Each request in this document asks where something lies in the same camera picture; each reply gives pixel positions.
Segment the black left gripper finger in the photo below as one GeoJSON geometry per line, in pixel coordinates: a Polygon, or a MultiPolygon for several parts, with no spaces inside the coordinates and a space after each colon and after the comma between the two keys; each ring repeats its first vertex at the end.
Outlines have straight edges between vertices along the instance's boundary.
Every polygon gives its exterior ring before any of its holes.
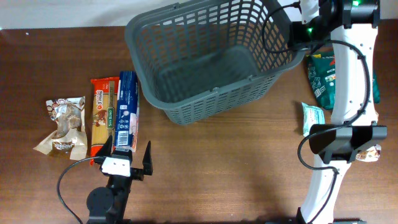
{"type": "Polygon", "coordinates": [[[153,163],[151,156],[151,141],[147,143],[146,151],[142,160],[142,165],[144,169],[144,175],[152,175],[153,174],[153,163]]]}
{"type": "Polygon", "coordinates": [[[113,137],[109,136],[104,145],[97,151],[95,156],[110,156],[113,150],[113,137]]]}

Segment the green coffee mix bag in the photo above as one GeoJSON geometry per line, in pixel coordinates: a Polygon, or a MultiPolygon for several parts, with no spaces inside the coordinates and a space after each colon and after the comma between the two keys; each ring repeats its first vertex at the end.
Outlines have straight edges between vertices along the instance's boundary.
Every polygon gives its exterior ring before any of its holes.
{"type": "Polygon", "coordinates": [[[325,110],[335,104],[335,55],[332,50],[308,55],[308,80],[317,103],[325,110]]]}

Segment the blue pasta packet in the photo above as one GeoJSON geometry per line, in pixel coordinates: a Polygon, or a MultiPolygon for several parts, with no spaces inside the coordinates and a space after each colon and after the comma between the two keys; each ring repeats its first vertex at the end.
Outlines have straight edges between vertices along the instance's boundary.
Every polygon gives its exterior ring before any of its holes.
{"type": "Polygon", "coordinates": [[[122,71],[116,107],[115,148],[136,151],[139,127],[139,83],[136,72],[122,71]]]}

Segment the light teal snack packet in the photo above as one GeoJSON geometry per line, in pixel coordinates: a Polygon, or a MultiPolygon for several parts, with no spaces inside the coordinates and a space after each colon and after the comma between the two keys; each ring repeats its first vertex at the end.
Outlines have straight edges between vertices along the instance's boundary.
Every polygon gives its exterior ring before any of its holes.
{"type": "Polygon", "coordinates": [[[314,124],[325,124],[325,115],[321,108],[302,103],[303,108],[303,136],[310,134],[310,128],[314,124]]]}

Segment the grey plastic basket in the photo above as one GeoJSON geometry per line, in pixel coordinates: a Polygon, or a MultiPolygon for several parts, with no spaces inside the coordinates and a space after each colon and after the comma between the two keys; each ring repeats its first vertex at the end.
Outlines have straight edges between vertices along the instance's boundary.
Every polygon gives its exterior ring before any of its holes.
{"type": "Polygon", "coordinates": [[[277,1],[187,1],[137,15],[124,38],[146,100],[185,125],[262,98],[296,67],[290,23],[277,1]]]}

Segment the brown Pantree snack bag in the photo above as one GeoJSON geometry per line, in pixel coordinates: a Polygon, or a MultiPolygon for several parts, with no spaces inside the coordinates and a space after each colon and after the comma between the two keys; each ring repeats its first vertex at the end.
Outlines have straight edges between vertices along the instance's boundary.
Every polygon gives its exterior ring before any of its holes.
{"type": "Polygon", "coordinates": [[[378,144],[365,151],[357,153],[356,160],[361,162],[376,162],[381,156],[382,147],[378,144]]]}

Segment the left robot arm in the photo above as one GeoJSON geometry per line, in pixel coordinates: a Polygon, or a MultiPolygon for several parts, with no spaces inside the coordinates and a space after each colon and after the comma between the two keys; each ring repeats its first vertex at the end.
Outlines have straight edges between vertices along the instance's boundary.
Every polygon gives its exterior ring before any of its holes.
{"type": "Polygon", "coordinates": [[[99,169],[108,177],[108,183],[88,195],[88,223],[132,223],[132,220],[125,219],[124,213],[132,182],[143,181],[146,175],[153,174],[151,142],[147,143],[141,169],[131,166],[132,151],[114,148],[112,136],[95,154],[93,161],[100,165],[99,169]]]}

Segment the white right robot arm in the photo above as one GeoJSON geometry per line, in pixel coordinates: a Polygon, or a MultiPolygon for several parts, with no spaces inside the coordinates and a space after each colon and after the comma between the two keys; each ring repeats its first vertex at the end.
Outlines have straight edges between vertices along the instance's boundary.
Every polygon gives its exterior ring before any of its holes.
{"type": "Polygon", "coordinates": [[[331,124],[315,124],[303,139],[314,155],[312,178],[297,223],[333,223],[343,178],[357,154],[384,140],[373,97],[373,54],[380,23],[379,1],[300,1],[301,24],[290,30],[289,47],[335,53],[335,102],[331,124]]]}

